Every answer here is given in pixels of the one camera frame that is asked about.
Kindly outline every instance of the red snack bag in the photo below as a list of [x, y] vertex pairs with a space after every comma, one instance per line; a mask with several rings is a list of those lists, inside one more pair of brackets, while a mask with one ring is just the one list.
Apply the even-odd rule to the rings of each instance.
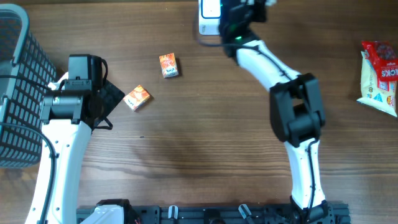
[[397, 55], [388, 42], [362, 41], [362, 46], [380, 81], [398, 80]]

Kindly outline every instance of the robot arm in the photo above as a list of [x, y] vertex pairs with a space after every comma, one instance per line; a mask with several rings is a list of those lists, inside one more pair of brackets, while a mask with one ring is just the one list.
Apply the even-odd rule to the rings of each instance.
[[[43, 99], [40, 119], [42, 133], [55, 149], [55, 173], [46, 143], [42, 146], [35, 194], [25, 223], [76, 223], [80, 171], [95, 121], [104, 111], [99, 90], [104, 85], [104, 60], [93, 55], [71, 55], [69, 73], [54, 85]], [[53, 181], [47, 196], [49, 182]], [[41, 220], [42, 212], [47, 214]]]
[[[262, 40], [253, 40], [246, 43], [247, 46], [258, 46], [259, 50], [268, 55], [278, 66], [286, 72], [283, 76], [279, 69], [265, 56], [259, 54], [251, 49], [238, 49], [236, 51], [236, 61], [240, 67], [250, 72], [256, 77], [260, 84], [267, 90], [281, 83], [288, 83], [290, 80], [296, 79], [300, 73], [292, 70], [281, 62], [265, 45]], [[312, 191], [312, 178], [310, 171], [310, 161], [307, 156], [307, 148], [310, 142], [315, 138], [310, 138], [302, 141], [298, 147], [294, 147], [288, 141], [284, 142], [286, 150], [289, 155], [290, 168], [293, 178], [292, 198], [294, 202], [302, 210], [308, 208], [310, 205], [311, 191]], [[312, 145], [312, 164], [315, 176], [315, 196], [313, 207], [320, 205], [325, 200], [325, 195], [322, 192], [319, 178], [319, 165], [318, 165], [318, 146], [319, 141]]]
[[[249, 28], [251, 22], [266, 21], [266, 0], [220, 4], [221, 46], [270, 93], [271, 126], [287, 149], [292, 171], [292, 221], [319, 220], [328, 212], [318, 165], [320, 128], [325, 124], [318, 81], [286, 66]], [[294, 98], [302, 104], [294, 106]]]

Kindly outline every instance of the white device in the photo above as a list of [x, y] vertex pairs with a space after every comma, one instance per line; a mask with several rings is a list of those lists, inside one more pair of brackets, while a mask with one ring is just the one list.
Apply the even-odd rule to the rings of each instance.
[[199, 33], [201, 35], [219, 35], [218, 26], [221, 17], [220, 0], [199, 0]]

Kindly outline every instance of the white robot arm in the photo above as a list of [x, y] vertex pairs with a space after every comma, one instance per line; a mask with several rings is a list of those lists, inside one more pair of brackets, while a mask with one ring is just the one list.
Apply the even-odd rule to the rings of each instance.
[[[295, 208], [294, 222], [314, 222], [328, 215], [318, 165], [319, 131], [325, 122], [320, 91], [313, 76], [301, 75], [286, 66], [248, 29], [251, 21], [245, 21], [248, 18], [245, 15], [251, 13], [251, 9], [224, 2], [221, 13], [235, 13], [237, 16], [233, 19], [220, 18], [222, 46], [228, 56], [233, 57], [240, 67], [255, 76], [270, 92], [271, 125], [287, 149], [292, 171], [290, 199]], [[258, 19], [261, 15], [251, 15], [249, 19], [254, 17]], [[80, 77], [76, 80], [70, 77], [65, 81], [70, 82], [65, 86], [65, 91], [50, 93], [44, 100], [42, 132], [50, 139], [57, 153], [54, 188], [45, 217], [49, 224], [76, 222], [81, 164], [93, 130], [92, 118], [97, 116], [91, 113], [98, 109], [92, 106], [95, 97], [91, 93], [96, 88], [95, 83], [98, 83], [93, 78]], [[86, 86], [88, 91], [80, 87], [73, 89], [73, 82], [81, 80], [90, 81]], [[301, 98], [303, 105], [293, 107], [294, 96]], [[88, 108], [89, 114], [82, 114], [86, 111], [84, 108]], [[50, 179], [51, 158], [47, 156], [50, 151], [45, 144], [42, 153], [34, 199], [26, 223], [36, 224], [42, 210], [46, 209], [44, 201]], [[83, 223], [125, 223], [128, 216], [126, 210], [117, 204], [101, 205]]]

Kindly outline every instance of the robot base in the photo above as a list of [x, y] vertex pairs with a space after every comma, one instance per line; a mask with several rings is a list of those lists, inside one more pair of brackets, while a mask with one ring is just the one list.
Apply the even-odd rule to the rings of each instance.
[[[263, 207], [248, 206], [251, 211], [250, 220], [243, 219], [238, 207], [178, 207], [178, 218], [169, 218], [169, 208], [159, 206], [135, 207], [132, 209], [139, 216], [138, 223], [142, 224], [291, 224], [290, 216], [292, 206], [286, 204], [270, 204]], [[316, 224], [350, 224], [349, 209], [347, 204], [328, 203], [329, 214], [313, 223]], [[79, 208], [77, 224], [89, 217], [94, 212], [93, 208]]]

